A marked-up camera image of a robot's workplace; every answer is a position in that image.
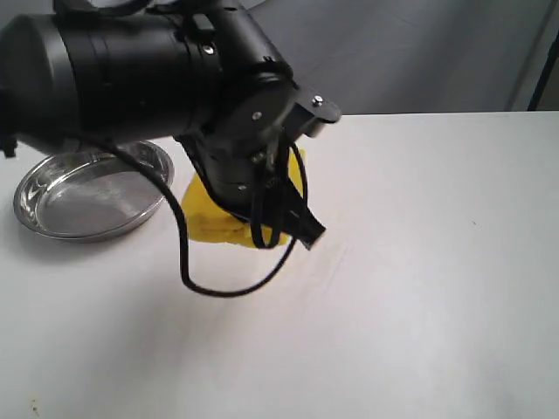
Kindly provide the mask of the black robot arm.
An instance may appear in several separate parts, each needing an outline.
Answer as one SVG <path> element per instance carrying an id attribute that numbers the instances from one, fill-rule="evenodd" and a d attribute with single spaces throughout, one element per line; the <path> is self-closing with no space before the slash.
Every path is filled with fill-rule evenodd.
<path id="1" fill-rule="evenodd" d="M 324 233 L 287 175 L 291 145 L 335 115 L 237 1 L 57 1 L 1 31 L 1 150 L 50 154 L 171 137 L 210 198 L 311 247 Z"/>

